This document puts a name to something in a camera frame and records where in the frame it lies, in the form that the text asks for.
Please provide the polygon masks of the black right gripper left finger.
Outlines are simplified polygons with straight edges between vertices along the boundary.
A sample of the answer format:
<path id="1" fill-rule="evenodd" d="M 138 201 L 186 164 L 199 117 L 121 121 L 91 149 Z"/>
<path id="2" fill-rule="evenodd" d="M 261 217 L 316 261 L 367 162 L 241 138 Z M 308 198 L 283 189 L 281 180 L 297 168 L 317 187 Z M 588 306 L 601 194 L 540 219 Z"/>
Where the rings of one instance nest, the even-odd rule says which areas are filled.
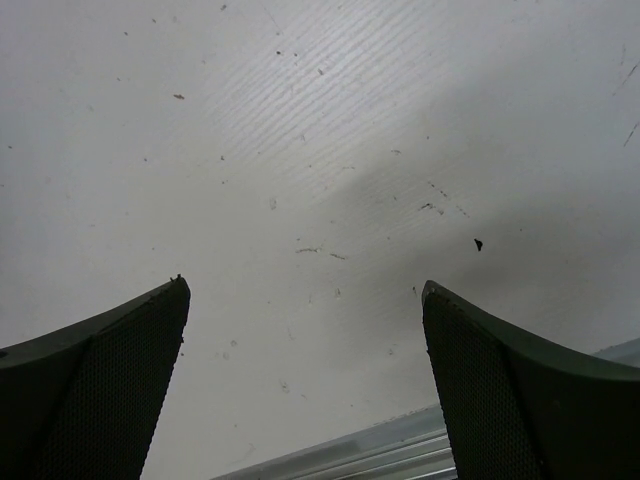
<path id="1" fill-rule="evenodd" d="M 140 478 L 190 297 L 177 276 L 102 314 L 2 348 L 2 478 Z"/>

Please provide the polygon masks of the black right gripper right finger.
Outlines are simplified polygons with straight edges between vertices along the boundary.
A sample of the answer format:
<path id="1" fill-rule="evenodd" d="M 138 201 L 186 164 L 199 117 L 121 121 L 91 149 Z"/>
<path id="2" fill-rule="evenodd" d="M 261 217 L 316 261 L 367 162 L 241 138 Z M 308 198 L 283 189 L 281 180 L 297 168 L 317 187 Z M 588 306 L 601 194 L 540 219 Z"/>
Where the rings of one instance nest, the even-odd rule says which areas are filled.
<path id="1" fill-rule="evenodd" d="M 551 342 L 434 281 L 422 308 L 459 478 L 638 478 L 638 367 Z"/>

